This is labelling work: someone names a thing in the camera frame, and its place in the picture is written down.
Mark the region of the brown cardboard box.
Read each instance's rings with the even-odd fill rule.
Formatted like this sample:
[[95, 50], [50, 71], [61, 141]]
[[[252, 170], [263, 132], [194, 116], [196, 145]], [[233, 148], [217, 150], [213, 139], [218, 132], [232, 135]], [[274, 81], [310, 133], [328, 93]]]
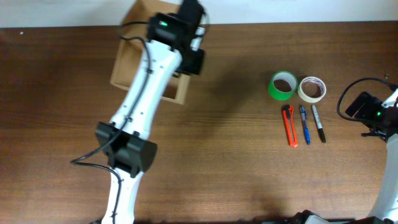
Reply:
[[[121, 23], [147, 22], [157, 12], [177, 12], [178, 8], [179, 5], [177, 4], [159, 0], [137, 0], [127, 11]], [[143, 46], [138, 40], [129, 42], [122, 40], [120, 42], [110, 84], [123, 90], [129, 89], [139, 68], [142, 51]], [[167, 84], [162, 99], [180, 105], [184, 104], [189, 83], [190, 77], [188, 75], [181, 74], [178, 78], [172, 77]]]

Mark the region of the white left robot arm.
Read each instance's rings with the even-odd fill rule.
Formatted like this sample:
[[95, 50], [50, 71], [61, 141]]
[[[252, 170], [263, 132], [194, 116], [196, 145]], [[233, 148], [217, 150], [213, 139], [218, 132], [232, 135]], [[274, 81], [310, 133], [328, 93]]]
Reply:
[[149, 170], [157, 145], [148, 140], [166, 86], [175, 73], [198, 75], [205, 52], [200, 48], [206, 14], [198, 1], [183, 1], [176, 13], [158, 12], [149, 19], [144, 52], [127, 95], [109, 123], [99, 123], [96, 137], [108, 158], [111, 174], [106, 213], [100, 223], [133, 223], [142, 176]]

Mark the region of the beige masking tape roll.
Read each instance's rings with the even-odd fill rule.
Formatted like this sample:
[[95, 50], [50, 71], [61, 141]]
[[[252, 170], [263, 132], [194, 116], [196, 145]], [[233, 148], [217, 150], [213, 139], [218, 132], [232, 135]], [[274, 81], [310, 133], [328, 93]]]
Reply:
[[325, 83], [317, 77], [305, 77], [298, 86], [298, 95], [307, 103], [317, 103], [326, 95]]

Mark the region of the green tape roll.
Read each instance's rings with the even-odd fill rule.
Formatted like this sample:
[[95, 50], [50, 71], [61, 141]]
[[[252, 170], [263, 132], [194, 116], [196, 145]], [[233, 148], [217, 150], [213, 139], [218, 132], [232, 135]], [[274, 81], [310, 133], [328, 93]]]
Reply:
[[275, 100], [288, 100], [298, 88], [298, 80], [295, 75], [288, 71], [276, 72], [268, 85], [268, 92]]

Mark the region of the orange utility knife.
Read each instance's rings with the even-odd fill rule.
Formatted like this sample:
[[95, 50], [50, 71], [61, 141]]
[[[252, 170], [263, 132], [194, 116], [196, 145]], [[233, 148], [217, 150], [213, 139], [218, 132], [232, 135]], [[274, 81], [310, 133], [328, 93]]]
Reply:
[[294, 126], [294, 107], [292, 105], [284, 105], [282, 107], [282, 118], [285, 126], [285, 131], [289, 146], [298, 147], [297, 134]]

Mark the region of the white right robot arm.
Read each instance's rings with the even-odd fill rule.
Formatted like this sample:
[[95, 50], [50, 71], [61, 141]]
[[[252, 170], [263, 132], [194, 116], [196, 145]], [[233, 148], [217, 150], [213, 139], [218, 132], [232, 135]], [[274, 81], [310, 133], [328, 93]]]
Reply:
[[345, 113], [369, 128], [363, 137], [379, 137], [386, 142], [387, 159], [381, 189], [369, 216], [385, 223], [397, 223], [397, 91], [381, 101], [364, 91]]

